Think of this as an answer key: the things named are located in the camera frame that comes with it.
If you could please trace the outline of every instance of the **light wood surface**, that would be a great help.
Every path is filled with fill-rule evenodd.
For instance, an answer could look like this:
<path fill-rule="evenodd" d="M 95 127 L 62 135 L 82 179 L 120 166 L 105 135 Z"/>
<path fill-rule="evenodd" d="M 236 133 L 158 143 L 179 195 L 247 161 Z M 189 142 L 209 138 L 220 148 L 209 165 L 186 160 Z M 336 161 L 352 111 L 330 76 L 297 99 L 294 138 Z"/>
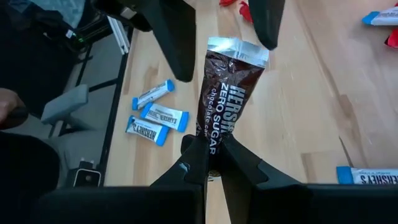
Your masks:
<path fill-rule="evenodd" d="M 195 133 L 207 39 L 239 37 L 259 44 L 239 15 L 239 1 L 188 1 L 197 11 L 193 81 L 157 103 L 190 112 Z M 279 46 L 270 53 L 234 135 L 266 162 L 302 182 L 335 183 L 335 167 L 398 167 L 397 50 L 383 46 L 391 31 L 365 27 L 370 11 L 393 0 L 286 0 Z M 180 157 L 184 134 L 165 146 L 126 134 L 131 98 L 174 76 L 152 33 L 134 32 L 109 153 L 105 185 L 149 185 Z M 209 183 L 207 223 L 228 223 L 221 181 Z"/>

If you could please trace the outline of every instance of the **candy wrapper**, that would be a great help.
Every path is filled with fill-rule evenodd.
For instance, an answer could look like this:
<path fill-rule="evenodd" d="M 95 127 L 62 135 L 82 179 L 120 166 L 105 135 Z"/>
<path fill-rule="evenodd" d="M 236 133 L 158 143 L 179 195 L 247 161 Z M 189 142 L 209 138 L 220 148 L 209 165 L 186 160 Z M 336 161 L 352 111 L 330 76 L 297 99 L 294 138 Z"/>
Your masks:
<path fill-rule="evenodd" d="M 233 132 L 268 59 L 267 49 L 249 42 L 237 38 L 209 38 L 197 135 L 204 135 L 209 142 L 210 169 L 220 151 L 222 135 Z"/>
<path fill-rule="evenodd" d="M 367 25 L 374 26 L 397 26 L 398 25 L 398 7 L 378 12 L 373 11 L 362 19 Z"/>
<path fill-rule="evenodd" d="M 339 184 L 398 184 L 398 169 L 336 168 Z"/>

